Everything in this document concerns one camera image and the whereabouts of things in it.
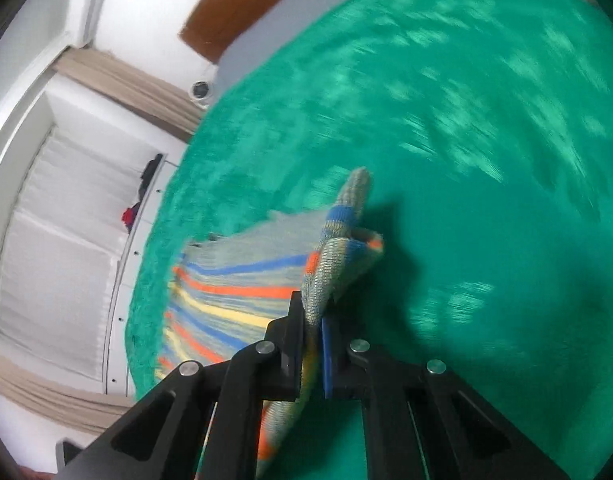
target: white wall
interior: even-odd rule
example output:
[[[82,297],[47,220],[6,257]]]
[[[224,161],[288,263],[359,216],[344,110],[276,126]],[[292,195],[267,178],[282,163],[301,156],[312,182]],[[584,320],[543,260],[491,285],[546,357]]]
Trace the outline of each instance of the white wall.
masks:
[[[183,90],[214,66],[178,37],[199,0],[104,0],[94,46]]]
[[[1,395],[0,438],[19,465],[49,473],[58,471],[58,441],[68,438],[85,447],[95,439],[93,435],[71,430],[28,412]]]
[[[63,75],[51,78],[45,96],[61,130],[123,166],[143,170],[157,153],[179,166],[184,156],[185,142]]]
[[[62,34],[69,0],[27,0],[0,39],[0,101]]]
[[[24,178],[53,122],[48,100],[38,97],[0,153],[0,248]]]

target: green carpet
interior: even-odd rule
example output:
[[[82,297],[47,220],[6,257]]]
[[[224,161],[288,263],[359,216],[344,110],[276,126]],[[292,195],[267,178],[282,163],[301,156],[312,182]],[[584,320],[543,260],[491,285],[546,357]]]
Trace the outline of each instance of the green carpet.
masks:
[[[225,95],[147,244],[138,395],[184,241],[325,207],[358,166],[385,243],[354,291],[368,338],[443,359],[592,478],[613,450],[613,27],[580,0],[349,0]],[[365,475],[359,408],[315,396],[268,478]]]

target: blue stripe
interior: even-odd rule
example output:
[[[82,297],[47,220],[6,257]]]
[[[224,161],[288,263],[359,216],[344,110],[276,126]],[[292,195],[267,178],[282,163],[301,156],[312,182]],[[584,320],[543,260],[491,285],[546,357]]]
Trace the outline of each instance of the blue stripe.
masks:
[[[321,318],[321,353],[323,363],[321,378],[324,386],[324,398],[333,397],[333,355],[331,354],[331,329],[328,316]]]
[[[359,259],[368,252],[368,246],[359,240],[348,240],[346,246],[346,254],[344,255],[344,264],[350,265],[356,259]]]
[[[278,270],[283,267],[304,267],[308,254],[297,254],[296,256],[285,256],[276,260],[265,262],[255,262],[252,264],[242,264],[233,267],[222,267],[221,269],[205,269],[199,265],[186,263],[188,269],[194,270],[204,276],[224,276],[226,274],[243,274],[246,272],[263,272],[264,270]]]
[[[172,348],[170,348],[168,343],[162,343],[162,348],[160,349],[160,355],[162,357],[167,358],[171,362],[171,364],[173,365],[173,368],[175,368],[178,364],[180,364],[180,356],[177,355],[173,351]]]
[[[189,324],[192,324],[193,327],[195,327],[196,329],[201,330],[202,332],[205,332],[207,335],[220,340],[222,343],[225,343],[232,348],[241,350],[245,346],[248,346],[248,343],[245,343],[244,341],[242,341],[241,339],[238,339],[237,337],[230,336],[228,334],[225,334],[224,332],[221,332],[220,330],[216,330],[214,328],[209,327],[208,325],[205,325],[202,322],[199,322],[197,319],[191,316],[188,312],[186,312],[186,310],[184,310],[182,307],[180,307],[178,304],[174,303],[173,301],[169,302],[169,308],[171,310],[174,310],[176,314],[184,318],[185,321],[187,321]]]
[[[329,209],[326,219],[328,221],[342,222],[348,227],[353,227],[355,225],[355,209],[350,205],[334,205]]]

